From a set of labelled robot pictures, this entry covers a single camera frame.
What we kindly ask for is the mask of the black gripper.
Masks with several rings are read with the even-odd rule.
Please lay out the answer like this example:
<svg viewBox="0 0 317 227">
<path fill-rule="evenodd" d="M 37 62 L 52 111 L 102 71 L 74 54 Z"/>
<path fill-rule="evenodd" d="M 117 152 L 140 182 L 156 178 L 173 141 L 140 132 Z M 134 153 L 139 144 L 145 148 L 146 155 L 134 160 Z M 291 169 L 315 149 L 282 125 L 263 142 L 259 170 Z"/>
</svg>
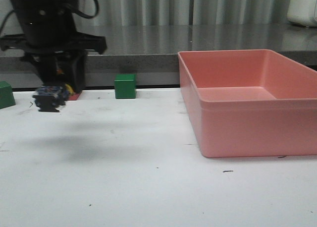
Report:
<svg viewBox="0 0 317 227">
<path fill-rule="evenodd" d="M 103 36 L 78 32 L 73 19 L 76 14 L 92 19 L 99 14 L 98 0 L 10 0 L 12 11 L 22 29 L 21 34 L 4 35 L 0 39 L 2 51 L 23 50 L 26 61 L 35 68 L 45 86 L 64 86 L 57 74 L 56 53 L 66 54 L 64 74 L 75 93 L 85 88 L 86 51 L 104 53 Z"/>
</svg>

